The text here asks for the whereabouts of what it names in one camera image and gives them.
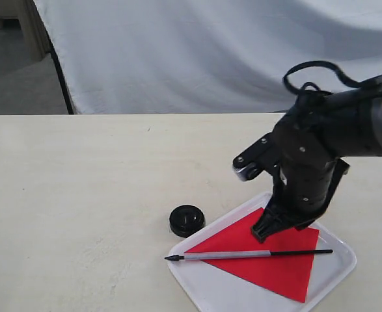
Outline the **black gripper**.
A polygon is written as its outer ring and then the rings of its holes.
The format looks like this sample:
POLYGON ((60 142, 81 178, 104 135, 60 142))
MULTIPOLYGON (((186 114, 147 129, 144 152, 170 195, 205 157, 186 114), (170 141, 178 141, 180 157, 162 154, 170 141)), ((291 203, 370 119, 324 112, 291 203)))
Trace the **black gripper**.
POLYGON ((349 164, 333 156, 309 128, 283 117, 272 131, 281 152, 279 178, 273 197, 251 227, 260 243, 295 224, 301 231, 327 210, 335 190, 349 170, 349 164))

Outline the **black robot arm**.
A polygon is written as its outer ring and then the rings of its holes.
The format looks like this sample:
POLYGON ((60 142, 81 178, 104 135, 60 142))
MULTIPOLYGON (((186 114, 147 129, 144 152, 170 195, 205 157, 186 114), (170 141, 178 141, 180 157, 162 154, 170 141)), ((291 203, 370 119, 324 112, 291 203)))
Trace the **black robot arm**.
POLYGON ((273 195, 251 228, 259 242, 321 217, 349 170, 344 157, 382 157, 382 76, 374 83, 329 96, 298 96, 276 123, 271 138, 280 160, 273 195))

